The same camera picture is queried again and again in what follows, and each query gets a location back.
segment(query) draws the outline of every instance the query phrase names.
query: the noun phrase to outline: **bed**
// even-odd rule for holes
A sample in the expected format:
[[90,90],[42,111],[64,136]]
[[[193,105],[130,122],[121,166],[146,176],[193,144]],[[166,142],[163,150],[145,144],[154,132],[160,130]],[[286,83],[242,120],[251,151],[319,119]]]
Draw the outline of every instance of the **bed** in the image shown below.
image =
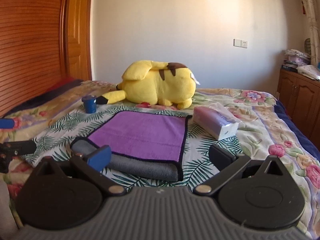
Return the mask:
[[52,156],[56,161],[70,158],[70,143],[76,136],[86,136],[120,111],[138,111],[170,116],[192,115],[195,106],[210,106],[220,102],[242,122],[236,137],[216,141],[200,126],[188,121],[187,138],[184,147],[182,168],[184,179],[167,182],[145,179],[132,174],[104,169],[102,174],[123,185],[132,186],[181,186],[191,189],[219,171],[208,158],[210,145],[227,149],[233,154],[245,153],[255,160],[264,160],[268,155],[276,155],[286,166],[298,184],[306,201],[304,214],[298,224],[307,236],[320,236],[320,153],[316,147],[295,127],[285,114],[282,104],[265,92],[236,89],[197,89],[190,108],[178,110],[174,106],[150,106],[122,101],[114,105],[101,105],[94,114],[86,114],[81,97],[91,94],[99,96],[116,89],[114,84],[86,81],[66,87],[48,102],[29,108],[28,104],[16,108],[17,112],[6,117],[15,120],[11,130],[1,130],[1,142],[33,139],[37,150],[24,160],[14,158],[8,174],[0,174],[7,183],[12,214],[19,224],[14,209],[14,199],[39,161],[44,156]]

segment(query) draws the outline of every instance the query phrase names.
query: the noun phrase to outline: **purple towel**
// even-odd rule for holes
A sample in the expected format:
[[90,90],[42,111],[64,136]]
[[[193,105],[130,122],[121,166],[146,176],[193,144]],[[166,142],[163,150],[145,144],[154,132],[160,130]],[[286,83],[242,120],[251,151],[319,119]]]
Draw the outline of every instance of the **purple towel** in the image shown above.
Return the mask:
[[109,145],[113,153],[179,163],[181,169],[186,128],[186,117],[122,111],[88,138],[99,147]]

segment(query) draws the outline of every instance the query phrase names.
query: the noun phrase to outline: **blue container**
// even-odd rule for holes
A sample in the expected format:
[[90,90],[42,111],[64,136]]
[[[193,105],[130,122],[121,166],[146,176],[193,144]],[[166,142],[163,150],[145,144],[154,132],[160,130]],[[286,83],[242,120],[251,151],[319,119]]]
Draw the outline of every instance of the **blue container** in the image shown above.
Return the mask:
[[87,114],[93,114],[97,111],[97,97],[85,96],[82,98],[82,102]]

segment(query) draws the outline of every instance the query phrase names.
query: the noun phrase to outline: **blue handle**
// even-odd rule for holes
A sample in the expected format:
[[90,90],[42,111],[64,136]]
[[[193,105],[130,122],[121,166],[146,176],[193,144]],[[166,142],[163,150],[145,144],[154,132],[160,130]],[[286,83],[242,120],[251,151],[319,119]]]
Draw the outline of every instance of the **blue handle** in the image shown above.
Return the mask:
[[100,172],[109,164],[111,153],[111,148],[108,145],[102,146],[88,156],[87,164]]
[[0,118],[0,129],[12,129],[14,127],[14,120],[7,118]]

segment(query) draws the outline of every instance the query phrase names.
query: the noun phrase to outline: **wooden cabinet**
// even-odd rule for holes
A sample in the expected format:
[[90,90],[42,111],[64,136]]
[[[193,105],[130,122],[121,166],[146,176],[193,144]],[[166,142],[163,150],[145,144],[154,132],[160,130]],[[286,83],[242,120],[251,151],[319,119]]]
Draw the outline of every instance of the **wooden cabinet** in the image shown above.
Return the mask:
[[320,133],[320,82],[281,70],[278,92],[293,123],[317,146],[317,135]]

